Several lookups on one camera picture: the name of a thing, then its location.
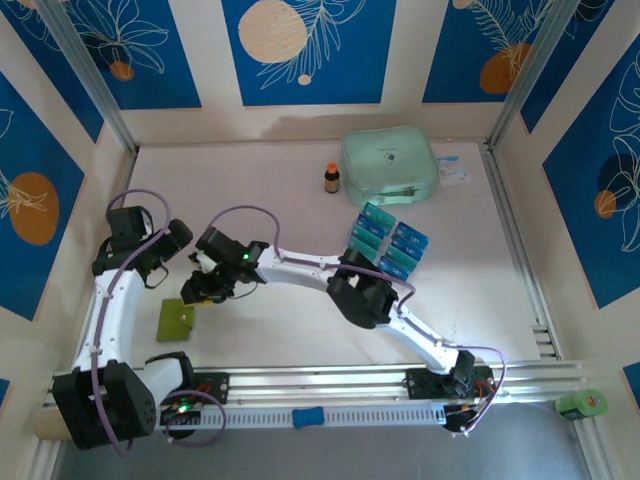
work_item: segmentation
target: gray floor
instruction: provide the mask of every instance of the gray floor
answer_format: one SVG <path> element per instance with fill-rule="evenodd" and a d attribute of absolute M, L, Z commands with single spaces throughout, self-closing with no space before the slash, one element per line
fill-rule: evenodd
<path fill-rule="evenodd" d="M 127 459 L 109 446 L 68 445 L 54 479 L 437 480 L 590 478 L 573 426 L 549 406 L 501 405 L 470 438 L 443 428 L 309 428 L 225 432 L 205 448 L 135 442 Z"/>

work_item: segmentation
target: blue slider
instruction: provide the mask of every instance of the blue slider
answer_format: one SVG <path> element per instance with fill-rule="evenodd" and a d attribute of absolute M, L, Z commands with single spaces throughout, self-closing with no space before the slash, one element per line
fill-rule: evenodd
<path fill-rule="evenodd" d="M 294 408 L 291 412 L 295 428 L 324 425 L 324 408 Z"/>

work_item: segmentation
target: green sponge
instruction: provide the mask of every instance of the green sponge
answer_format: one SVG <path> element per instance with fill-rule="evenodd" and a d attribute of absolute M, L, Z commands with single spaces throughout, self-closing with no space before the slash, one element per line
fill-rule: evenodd
<path fill-rule="evenodd" d="M 162 301 L 158 319 L 158 342 L 184 342 L 189 340 L 195 323 L 193 307 L 186 307 L 180 298 Z"/>

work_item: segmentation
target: white floor panel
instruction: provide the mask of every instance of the white floor panel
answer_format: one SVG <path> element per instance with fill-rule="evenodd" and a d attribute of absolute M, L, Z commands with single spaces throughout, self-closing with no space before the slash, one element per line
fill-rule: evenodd
<path fill-rule="evenodd" d="M 475 143 L 434 143 L 436 156 L 458 155 L 471 182 L 438 187 L 413 205 L 385 210 L 431 237 L 410 277 L 418 293 L 408 306 L 441 335 L 461 343 L 501 349 L 510 360 L 538 359 L 530 326 L 534 314 L 516 273 L 482 159 Z M 131 188 L 167 198 L 174 217 L 197 239 L 220 210 L 239 204 L 270 209 L 282 224 L 280 246 L 312 254 L 344 251 L 358 215 L 346 193 L 323 190 L 326 163 L 339 158 L 339 142 L 243 143 L 142 148 Z M 159 202 L 131 196 L 154 215 Z M 242 243 L 272 243 L 271 219 L 233 212 L 216 225 Z M 134 332 L 134 364 L 152 355 L 186 351 L 197 366 L 342 365 L 413 362 L 417 356 L 383 333 L 359 329 L 328 296 L 301 287 L 262 285 L 251 296 L 198 307 L 188 342 L 157 343 L 164 298 L 179 296 L 191 273 L 182 252 L 169 278 L 142 300 Z M 243 293 L 240 286 L 237 295 Z"/>

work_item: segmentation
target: small brown bottle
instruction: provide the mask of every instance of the small brown bottle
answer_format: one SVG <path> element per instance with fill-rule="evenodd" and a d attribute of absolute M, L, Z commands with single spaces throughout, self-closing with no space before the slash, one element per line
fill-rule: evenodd
<path fill-rule="evenodd" d="M 324 189 L 329 193 L 336 193 L 340 189 L 340 172 L 335 162 L 329 162 L 324 172 Z"/>

